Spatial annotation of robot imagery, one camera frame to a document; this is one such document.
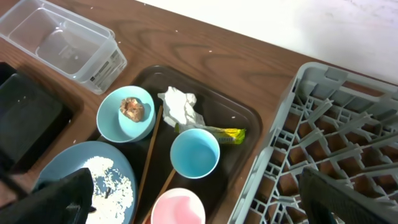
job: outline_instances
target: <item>white napkin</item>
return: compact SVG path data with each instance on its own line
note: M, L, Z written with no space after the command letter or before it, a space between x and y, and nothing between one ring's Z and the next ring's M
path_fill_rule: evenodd
M197 98L193 93L183 93L175 87L169 86L165 93L158 93L163 100L163 119L174 128L175 124L205 125L203 116L193 110Z

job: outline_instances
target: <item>blue plate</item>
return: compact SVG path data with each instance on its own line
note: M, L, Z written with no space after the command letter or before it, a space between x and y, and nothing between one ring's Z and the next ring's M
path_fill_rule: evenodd
M99 141L88 141L69 147L68 149L57 155L40 173L39 179L35 185L46 180L58 180L68 174L82 168L84 163L92 157L100 156L111 159L113 166L111 169L118 169L120 174L127 177L131 182L133 201L132 205L124 211L123 224L131 222L131 218L136 211L137 205L137 183L134 173L131 169L129 161L115 147ZM118 174L113 172L113 178L117 178ZM106 191L102 183L97 182L101 191Z

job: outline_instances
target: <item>clear plastic container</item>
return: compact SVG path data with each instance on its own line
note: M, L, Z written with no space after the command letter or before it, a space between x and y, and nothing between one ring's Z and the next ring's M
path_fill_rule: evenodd
M0 36L96 94L127 65L113 31L47 1L18 2L0 18Z

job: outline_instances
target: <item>bowl rim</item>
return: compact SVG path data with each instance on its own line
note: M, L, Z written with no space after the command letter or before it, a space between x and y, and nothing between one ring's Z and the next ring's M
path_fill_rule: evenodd
M203 215L203 218L201 217L201 218L202 218L202 219L201 219L201 224L205 224L205 222L206 222L206 212L205 212L205 206L203 205L203 202L202 202L202 201L200 200L200 198L199 198L195 193L193 193L191 190L188 190L188 189L185 189L185 188L182 188L182 187L177 187L177 188L173 188L173 189L167 190L166 192L162 193L162 195L159 196L159 197L156 199L156 202L155 202L155 204L154 204L154 206L153 206L153 209L152 209L152 211L151 211L151 213L150 213L150 223L151 223L151 224L154 224L154 213L155 213L155 208L156 208L156 205L158 204L158 202L159 202L163 197L165 197L166 194L169 194L170 192L174 192L174 191L177 191L177 192L186 192L190 198L194 198L195 200L198 200L198 201L200 202L200 205L201 205L201 211L200 211L200 213L202 213L202 215Z
M146 93L148 93L148 95L150 96L150 99L151 99L151 106L153 107L153 110L150 112L150 113L155 113L155 103L154 103L154 99L152 98L152 96L150 95L150 93L148 92L148 91L146 91L144 88L142 88L142 87L139 87L139 86L135 86L135 85L128 85L128 86L122 86L122 87L120 87L120 88L118 88L118 89L116 89L116 90L113 90L110 94L108 94L106 97L105 97L105 99L101 102L101 104L99 105L99 107L98 107L98 110L97 110L97 114L96 114L96 125L97 125L97 130L99 131L99 133L101 134L101 136L102 137L104 137L106 140L108 140L108 141L111 141L111 142L115 142L115 143L127 143L127 142L131 142L131 141L133 141L133 140L135 140L135 138L129 138L129 139L127 139L127 140L123 140L123 141L115 141L115 140L113 140L113 139L110 139L110 138L108 138L107 136L105 136L103 133L102 133L102 131L101 131L101 129L100 129L100 126L98 125L98 113L100 112L100 109L102 108L102 105L103 105L103 103L108 99L108 97L110 97L112 94L114 94L114 93L116 93L117 91L120 91L120 90L122 90L122 89L127 89L127 88L140 88L141 90L144 90Z
M207 172L206 174L203 174L203 175L197 176L197 177L190 177L190 176L187 176L187 175L182 174L181 172L179 172L179 171L175 168L174 163L173 163L173 159L172 159L172 151L173 151L173 146L174 146L175 142L176 142L184 133L193 132L193 131L199 131L199 132L202 132L203 134L206 134L206 135L211 139L211 141L213 141L213 142L216 143L216 145L217 145L217 151L218 151L218 156L217 156L217 159L216 159L216 162L215 162L213 168L211 168L211 170L209 170L209 172ZM192 128L192 129L189 129L189 130L186 130L186 131L180 133L180 134L174 139L173 144L172 144L172 146L171 146L171 148L170 148L170 161L171 161L171 163L172 163L172 165L173 165L173 169L175 169L175 171L178 172L178 174L180 174L181 176L183 176L183 177L185 177L185 178L188 178L188 179L200 179L200 178L203 178L203 177L206 177L207 175L209 175L209 174L217 167L218 162L220 161L220 154L221 154L221 151L220 151L220 144L218 143L218 141L217 141L216 137L214 137L214 135L212 135L210 132L208 132L208 131L206 131L206 130L204 130L204 129Z

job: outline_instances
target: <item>pink bowl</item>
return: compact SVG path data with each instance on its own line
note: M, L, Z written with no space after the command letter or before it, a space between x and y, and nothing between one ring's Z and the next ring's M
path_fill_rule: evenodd
M171 189L157 199L150 221L151 224L204 224L205 208L192 191Z

